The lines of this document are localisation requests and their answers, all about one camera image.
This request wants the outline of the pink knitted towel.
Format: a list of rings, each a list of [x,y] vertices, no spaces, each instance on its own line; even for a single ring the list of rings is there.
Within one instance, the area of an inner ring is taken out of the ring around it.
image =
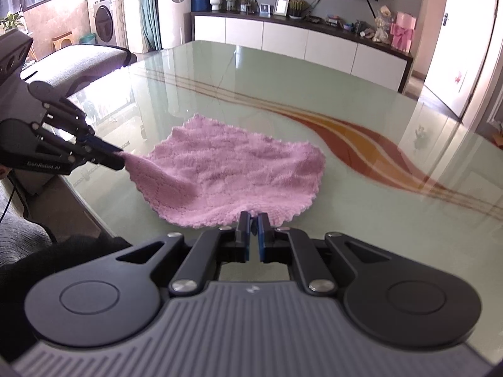
[[[310,208],[326,166],[309,142],[288,142],[194,115],[146,156],[123,151],[150,208],[179,227],[215,227],[265,213],[274,226]]]

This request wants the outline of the grey sofa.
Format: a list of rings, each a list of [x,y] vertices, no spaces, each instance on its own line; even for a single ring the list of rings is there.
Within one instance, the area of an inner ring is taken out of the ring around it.
[[[69,97],[93,81],[137,61],[128,49],[102,45],[70,45],[24,69],[28,84],[42,81]]]

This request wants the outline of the white washing machine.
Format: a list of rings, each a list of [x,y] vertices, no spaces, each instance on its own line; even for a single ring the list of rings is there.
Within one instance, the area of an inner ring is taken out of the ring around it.
[[[123,0],[87,0],[87,4],[96,43],[127,49]]]

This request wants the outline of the teal curtain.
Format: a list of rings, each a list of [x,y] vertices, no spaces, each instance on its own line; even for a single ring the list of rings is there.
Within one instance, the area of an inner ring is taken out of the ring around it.
[[[139,0],[141,27],[149,51],[161,50],[161,36],[158,20],[158,0]]]

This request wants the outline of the white tall air conditioner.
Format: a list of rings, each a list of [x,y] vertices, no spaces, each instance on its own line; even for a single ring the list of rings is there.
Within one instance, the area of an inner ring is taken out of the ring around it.
[[[158,0],[158,21],[163,49],[171,49],[190,39],[191,0]]]

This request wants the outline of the blue pot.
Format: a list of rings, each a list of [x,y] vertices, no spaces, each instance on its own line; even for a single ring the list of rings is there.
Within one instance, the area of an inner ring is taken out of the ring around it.
[[[193,12],[208,12],[211,10],[210,0],[192,0]]]

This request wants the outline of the white dark-topped sideboard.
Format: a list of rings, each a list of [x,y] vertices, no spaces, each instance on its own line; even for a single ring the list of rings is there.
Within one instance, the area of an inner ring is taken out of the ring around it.
[[[226,43],[307,60],[404,91],[413,57],[331,25],[232,12],[193,12],[194,41]]]

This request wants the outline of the small cactus plant pot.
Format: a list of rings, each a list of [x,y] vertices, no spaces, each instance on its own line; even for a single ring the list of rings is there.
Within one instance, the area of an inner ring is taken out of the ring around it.
[[[301,19],[308,7],[305,0],[289,0],[288,15],[292,19]]]

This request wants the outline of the doll figurine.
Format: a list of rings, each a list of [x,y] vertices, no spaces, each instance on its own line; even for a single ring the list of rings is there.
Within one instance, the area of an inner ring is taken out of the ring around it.
[[[389,43],[390,26],[392,22],[393,14],[391,10],[386,5],[383,5],[375,18],[376,29],[373,35],[373,41],[375,43]]]

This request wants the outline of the pink gift box with bow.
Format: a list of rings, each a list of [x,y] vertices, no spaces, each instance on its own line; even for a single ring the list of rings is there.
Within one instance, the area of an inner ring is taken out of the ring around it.
[[[395,22],[390,26],[391,46],[404,53],[409,53],[416,26],[416,18],[410,14],[398,12]]]

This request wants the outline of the white door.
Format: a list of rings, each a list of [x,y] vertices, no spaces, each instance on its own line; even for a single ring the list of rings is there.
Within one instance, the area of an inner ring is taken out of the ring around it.
[[[498,0],[446,0],[425,86],[461,118],[484,64]]]

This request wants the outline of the white picture frame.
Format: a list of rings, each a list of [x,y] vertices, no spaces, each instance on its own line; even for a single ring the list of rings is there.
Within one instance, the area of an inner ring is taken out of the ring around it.
[[[273,15],[287,17],[290,0],[275,0]]]

